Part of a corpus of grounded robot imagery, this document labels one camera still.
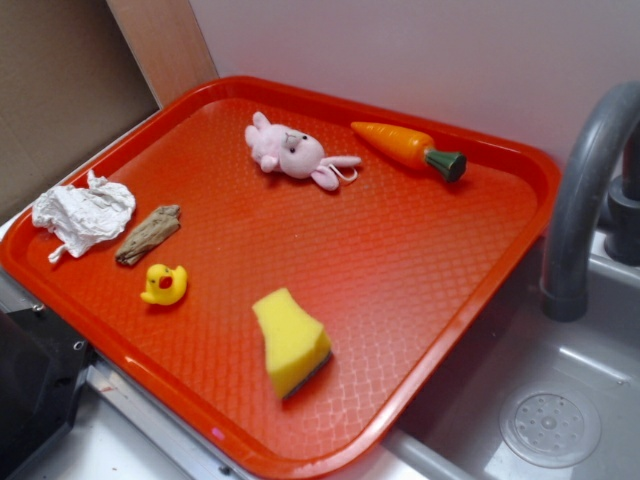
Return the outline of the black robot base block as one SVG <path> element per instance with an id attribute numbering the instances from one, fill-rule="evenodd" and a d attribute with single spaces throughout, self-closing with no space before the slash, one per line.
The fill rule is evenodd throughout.
<path id="1" fill-rule="evenodd" d="M 74 426 L 93 348 L 53 310 L 1 314 L 1 477 L 14 479 Z"/>

